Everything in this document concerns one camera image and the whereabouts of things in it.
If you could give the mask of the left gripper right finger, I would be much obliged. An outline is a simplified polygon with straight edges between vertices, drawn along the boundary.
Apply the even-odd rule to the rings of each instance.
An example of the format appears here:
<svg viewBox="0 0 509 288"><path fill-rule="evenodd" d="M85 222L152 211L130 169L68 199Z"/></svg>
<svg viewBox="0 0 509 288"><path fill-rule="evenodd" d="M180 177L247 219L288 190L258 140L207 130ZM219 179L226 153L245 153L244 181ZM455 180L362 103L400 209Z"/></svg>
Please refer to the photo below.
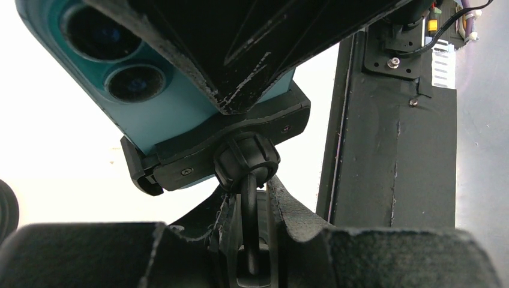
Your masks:
<svg viewBox="0 0 509 288"><path fill-rule="evenodd" d="M500 287L488 256L457 229L336 227L273 177L270 246L280 287Z"/></svg>

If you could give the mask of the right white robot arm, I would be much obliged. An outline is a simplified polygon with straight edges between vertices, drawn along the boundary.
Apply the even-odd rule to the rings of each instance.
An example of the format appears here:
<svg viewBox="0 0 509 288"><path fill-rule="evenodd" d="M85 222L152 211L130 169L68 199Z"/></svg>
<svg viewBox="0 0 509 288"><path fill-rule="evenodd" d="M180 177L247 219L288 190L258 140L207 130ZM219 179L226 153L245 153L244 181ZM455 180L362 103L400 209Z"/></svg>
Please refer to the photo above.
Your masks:
<svg viewBox="0 0 509 288"><path fill-rule="evenodd" d="M182 71L224 115L372 23L416 22L430 1L90 1Z"/></svg>

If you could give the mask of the teal phone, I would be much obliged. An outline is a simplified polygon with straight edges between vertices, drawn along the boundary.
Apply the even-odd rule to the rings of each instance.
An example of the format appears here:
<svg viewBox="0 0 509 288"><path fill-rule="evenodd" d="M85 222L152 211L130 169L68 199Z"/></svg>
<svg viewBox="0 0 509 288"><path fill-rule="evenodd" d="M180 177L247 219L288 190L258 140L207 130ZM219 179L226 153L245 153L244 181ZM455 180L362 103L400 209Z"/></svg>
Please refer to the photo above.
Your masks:
<svg viewBox="0 0 509 288"><path fill-rule="evenodd" d="M89 1L17 1L16 8L32 35L142 152L224 115L176 66ZM294 72L252 108L287 92Z"/></svg>

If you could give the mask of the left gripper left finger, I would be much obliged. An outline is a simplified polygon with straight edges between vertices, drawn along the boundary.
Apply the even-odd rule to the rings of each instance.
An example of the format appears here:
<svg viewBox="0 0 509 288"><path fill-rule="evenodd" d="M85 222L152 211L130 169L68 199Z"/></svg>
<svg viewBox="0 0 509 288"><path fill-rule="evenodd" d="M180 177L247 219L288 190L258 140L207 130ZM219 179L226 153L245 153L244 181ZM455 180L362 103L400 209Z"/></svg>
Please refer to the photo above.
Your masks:
<svg viewBox="0 0 509 288"><path fill-rule="evenodd" d="M2 287L224 287L220 228L236 197L218 188L172 224L30 224L1 246Z"/></svg>

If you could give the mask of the black round-base stand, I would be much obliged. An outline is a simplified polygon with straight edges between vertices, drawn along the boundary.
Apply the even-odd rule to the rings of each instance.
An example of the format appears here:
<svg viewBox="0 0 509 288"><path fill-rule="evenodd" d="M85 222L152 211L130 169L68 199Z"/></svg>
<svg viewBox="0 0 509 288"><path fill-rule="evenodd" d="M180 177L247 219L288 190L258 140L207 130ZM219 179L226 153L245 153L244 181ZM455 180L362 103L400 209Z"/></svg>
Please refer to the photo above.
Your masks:
<svg viewBox="0 0 509 288"><path fill-rule="evenodd" d="M1 180L1 243L19 224L19 203L12 188Z"/></svg>

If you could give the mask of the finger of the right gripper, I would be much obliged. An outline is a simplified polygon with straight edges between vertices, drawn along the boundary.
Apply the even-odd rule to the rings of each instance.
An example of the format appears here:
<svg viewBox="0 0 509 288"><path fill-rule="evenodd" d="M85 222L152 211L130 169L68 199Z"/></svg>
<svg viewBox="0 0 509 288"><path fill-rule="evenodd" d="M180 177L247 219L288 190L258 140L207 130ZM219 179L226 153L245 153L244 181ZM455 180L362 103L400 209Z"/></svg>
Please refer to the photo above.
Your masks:
<svg viewBox="0 0 509 288"><path fill-rule="evenodd" d="M89 1L183 72L224 115L403 1Z"/></svg>

